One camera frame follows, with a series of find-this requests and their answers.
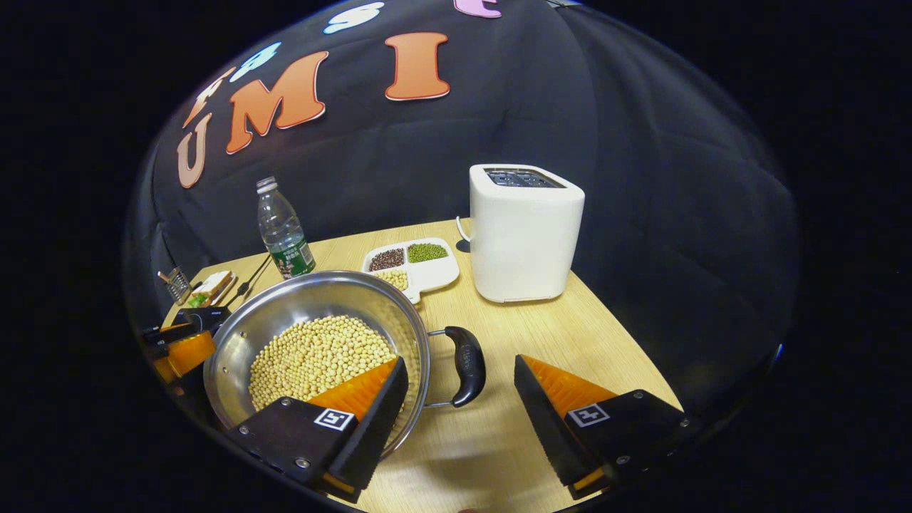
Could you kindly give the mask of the stainless steel pot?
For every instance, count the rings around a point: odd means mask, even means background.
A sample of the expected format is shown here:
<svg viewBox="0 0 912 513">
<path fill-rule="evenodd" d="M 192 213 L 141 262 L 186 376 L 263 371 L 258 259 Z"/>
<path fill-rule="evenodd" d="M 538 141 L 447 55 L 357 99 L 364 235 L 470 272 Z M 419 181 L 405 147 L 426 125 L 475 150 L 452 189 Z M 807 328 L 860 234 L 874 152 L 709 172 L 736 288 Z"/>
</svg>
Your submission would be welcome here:
<svg viewBox="0 0 912 513">
<path fill-rule="evenodd" d="M 245 302 L 216 331 L 215 353 L 203 364 L 203 383 L 222 432 L 254 415 L 249 393 L 254 358 L 273 337 L 297 321 L 348 315 L 385 337 L 408 372 L 408 391 L 381 457 L 390 457 L 430 407 L 429 340 L 419 312 L 388 282 L 357 271 L 322 271 L 270 286 Z"/>
</svg>

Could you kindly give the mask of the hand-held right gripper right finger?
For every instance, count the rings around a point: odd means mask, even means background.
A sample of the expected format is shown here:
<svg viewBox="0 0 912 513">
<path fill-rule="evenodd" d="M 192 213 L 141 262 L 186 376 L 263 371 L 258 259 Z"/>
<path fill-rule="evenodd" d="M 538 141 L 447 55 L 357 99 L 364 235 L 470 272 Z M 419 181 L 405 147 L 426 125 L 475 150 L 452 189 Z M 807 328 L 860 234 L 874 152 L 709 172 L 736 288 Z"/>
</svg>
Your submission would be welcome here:
<svg viewBox="0 0 912 513">
<path fill-rule="evenodd" d="M 514 386 L 573 499 L 628 487 L 697 441 L 703 423 L 647 390 L 618 394 L 528 355 Z"/>
</svg>

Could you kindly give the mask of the white divided bean dish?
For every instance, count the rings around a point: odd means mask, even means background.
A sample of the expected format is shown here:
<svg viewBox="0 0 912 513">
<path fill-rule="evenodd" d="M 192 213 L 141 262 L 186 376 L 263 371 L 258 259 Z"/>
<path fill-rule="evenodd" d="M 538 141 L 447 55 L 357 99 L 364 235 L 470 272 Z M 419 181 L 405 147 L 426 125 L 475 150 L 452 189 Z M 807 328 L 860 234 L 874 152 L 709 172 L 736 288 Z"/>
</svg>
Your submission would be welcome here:
<svg viewBox="0 0 912 513">
<path fill-rule="evenodd" d="M 442 238 L 420 238 L 378 247 L 364 257 L 361 271 L 385 280 L 417 304 L 421 294 L 449 286 L 460 275 Z"/>
</svg>

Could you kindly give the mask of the pile of soybeans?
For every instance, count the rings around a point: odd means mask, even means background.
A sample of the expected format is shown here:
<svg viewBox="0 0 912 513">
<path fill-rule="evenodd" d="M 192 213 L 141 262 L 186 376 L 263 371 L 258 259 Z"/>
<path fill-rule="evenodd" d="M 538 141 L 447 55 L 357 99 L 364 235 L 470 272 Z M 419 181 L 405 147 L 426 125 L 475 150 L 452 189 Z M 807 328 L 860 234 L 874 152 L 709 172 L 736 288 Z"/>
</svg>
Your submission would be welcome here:
<svg viewBox="0 0 912 513">
<path fill-rule="evenodd" d="M 387 338 L 361 318 L 300 321 L 255 354 L 248 392 L 256 411 L 284 396 L 308 400 L 395 357 Z"/>
</svg>

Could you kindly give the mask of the clear plastic water bottle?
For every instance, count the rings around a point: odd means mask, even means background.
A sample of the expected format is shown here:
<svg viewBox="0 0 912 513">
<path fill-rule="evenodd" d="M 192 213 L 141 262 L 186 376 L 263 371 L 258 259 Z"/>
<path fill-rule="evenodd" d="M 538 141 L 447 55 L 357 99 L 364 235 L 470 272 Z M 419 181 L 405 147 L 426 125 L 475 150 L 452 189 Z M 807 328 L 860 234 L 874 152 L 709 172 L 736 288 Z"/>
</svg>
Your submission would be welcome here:
<svg viewBox="0 0 912 513">
<path fill-rule="evenodd" d="M 316 260 L 296 211 L 278 189 L 276 178 L 267 177 L 257 182 L 256 192 L 261 240 L 280 275 L 287 280 L 311 273 Z"/>
</svg>

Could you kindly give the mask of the black backdrop cloth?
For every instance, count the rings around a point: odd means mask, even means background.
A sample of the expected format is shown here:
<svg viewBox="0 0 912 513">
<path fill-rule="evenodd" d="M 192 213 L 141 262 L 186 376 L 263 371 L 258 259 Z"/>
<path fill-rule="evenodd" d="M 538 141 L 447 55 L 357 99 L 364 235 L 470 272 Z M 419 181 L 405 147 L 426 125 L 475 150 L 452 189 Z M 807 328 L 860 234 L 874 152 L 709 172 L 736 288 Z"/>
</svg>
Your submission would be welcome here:
<svg viewBox="0 0 912 513">
<path fill-rule="evenodd" d="M 128 207 L 123 283 L 141 329 L 153 274 L 264 250 L 270 175 L 310 240 L 443 220 L 481 163 L 535 165 L 586 195 L 573 272 L 685 409 L 735 402 L 784 341 L 794 195 L 748 113 L 686 58 L 589 7 L 348 0 L 254 43 L 166 121 Z"/>
</svg>

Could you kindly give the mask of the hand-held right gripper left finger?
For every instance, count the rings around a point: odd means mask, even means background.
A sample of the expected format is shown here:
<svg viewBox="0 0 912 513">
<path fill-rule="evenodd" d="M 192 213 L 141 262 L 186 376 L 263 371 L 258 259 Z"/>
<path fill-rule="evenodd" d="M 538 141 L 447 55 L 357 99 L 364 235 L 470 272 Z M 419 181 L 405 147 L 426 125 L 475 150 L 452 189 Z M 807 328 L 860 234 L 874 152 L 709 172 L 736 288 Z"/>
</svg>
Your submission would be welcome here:
<svg viewBox="0 0 912 513">
<path fill-rule="evenodd" d="M 381 459 L 408 391 L 403 358 L 310 400 L 281 397 L 228 432 L 254 459 L 297 484 L 356 502 Z"/>
</svg>

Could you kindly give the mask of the white toaster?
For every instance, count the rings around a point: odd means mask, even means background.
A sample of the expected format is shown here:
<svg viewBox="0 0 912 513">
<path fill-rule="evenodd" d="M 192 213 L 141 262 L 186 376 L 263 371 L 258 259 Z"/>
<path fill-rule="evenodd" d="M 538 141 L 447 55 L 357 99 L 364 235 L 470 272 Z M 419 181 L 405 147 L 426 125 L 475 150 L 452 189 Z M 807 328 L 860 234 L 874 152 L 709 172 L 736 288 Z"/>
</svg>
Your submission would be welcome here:
<svg viewBox="0 0 912 513">
<path fill-rule="evenodd" d="M 495 303 L 562 295 L 584 213 L 584 191 L 531 165 L 473 165 L 470 245 L 475 288 Z"/>
</svg>

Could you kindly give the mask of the white bread sandwich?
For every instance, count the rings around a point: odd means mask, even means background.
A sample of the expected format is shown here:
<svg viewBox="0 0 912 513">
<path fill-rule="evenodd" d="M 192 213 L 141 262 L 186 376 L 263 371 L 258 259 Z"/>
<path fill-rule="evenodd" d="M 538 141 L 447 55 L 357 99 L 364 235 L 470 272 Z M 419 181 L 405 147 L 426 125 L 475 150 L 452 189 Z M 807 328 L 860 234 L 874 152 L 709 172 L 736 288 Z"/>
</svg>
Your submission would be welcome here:
<svg viewBox="0 0 912 513">
<path fill-rule="evenodd" d="M 211 306 L 219 295 L 231 285 L 234 279 L 234 273 L 230 270 L 219 271 L 209 275 L 201 284 L 192 290 L 191 296 L 187 300 L 187 305 L 191 308 L 206 308 Z"/>
</svg>

